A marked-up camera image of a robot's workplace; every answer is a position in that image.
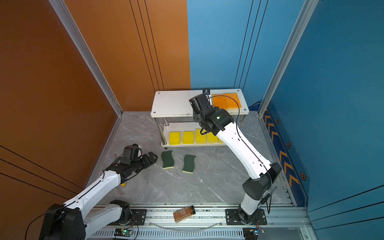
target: robotic arm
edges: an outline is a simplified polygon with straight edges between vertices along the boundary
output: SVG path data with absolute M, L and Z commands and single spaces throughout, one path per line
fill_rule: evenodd
M 63 205 L 53 204 L 45 214 L 39 240 L 84 240 L 111 222 L 125 225 L 132 219 L 129 203 L 114 200 L 104 209 L 88 215 L 91 209 L 112 189 L 129 180 L 133 172 L 153 165 L 157 156 L 152 152 L 141 154 L 133 144 L 124 148 L 103 174 L 89 187 Z
M 202 127 L 201 133 L 212 132 L 234 152 L 248 172 L 249 179 L 243 183 L 245 196 L 238 210 L 244 224 L 256 220 L 256 211 L 266 190 L 281 171 L 278 163 L 263 157 L 246 139 L 232 116 L 224 109 L 213 107 L 208 95 L 200 94 L 189 100 L 194 111 L 194 120 Z

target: green scouring pad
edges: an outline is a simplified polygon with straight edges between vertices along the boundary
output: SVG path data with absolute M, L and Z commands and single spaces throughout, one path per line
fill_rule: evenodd
M 183 172 L 187 172 L 191 174 L 193 173 L 193 171 L 195 170 L 195 158 L 196 158 L 195 155 L 189 155 L 189 154 L 187 154 L 184 157 Z
M 162 152 L 161 160 L 163 160 L 163 169 L 174 168 L 175 161 L 172 158 L 172 150 Z

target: gray marble floor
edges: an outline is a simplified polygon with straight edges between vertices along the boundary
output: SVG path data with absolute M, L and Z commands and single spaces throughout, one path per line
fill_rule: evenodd
M 170 118 L 170 122 L 192 121 L 189 118 Z M 241 126 L 242 132 L 258 151 L 266 158 L 272 159 L 256 112 L 250 112 Z M 119 156 L 125 146 L 141 145 L 143 153 L 152 151 L 159 156 L 157 163 L 141 171 L 125 187 L 122 197 L 117 189 L 112 190 L 100 202 L 106 204 L 114 199 L 135 204 L 149 203 L 227 203 L 238 204 L 244 197 L 242 184 L 248 179 L 241 162 L 227 146 L 218 147 L 171 147 L 175 167 L 162 168 L 161 139 L 155 120 L 150 112 L 124 112 L 118 131 L 102 163 L 105 169 Z M 184 156 L 196 155 L 193 174 L 182 172 Z M 272 202 L 274 204 L 291 204 L 287 190 L 282 184 L 281 174 L 274 187 Z

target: blue wall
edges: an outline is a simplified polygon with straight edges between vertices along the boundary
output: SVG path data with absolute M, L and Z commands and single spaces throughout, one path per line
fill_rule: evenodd
M 263 98 L 303 3 L 188 0 L 191 88 L 244 88 L 249 106 Z
M 308 172 L 320 240 L 384 239 L 384 187 L 360 194 L 384 184 L 383 13 L 381 0 L 319 1 L 272 99 Z

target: orange wall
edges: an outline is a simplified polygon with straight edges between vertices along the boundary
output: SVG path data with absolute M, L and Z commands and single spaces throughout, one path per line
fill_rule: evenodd
M 190 89 L 186 0 L 65 0 L 124 111 Z
M 49 1 L 1 1 L 0 22 L 0 239 L 24 239 L 83 189 L 117 116 Z

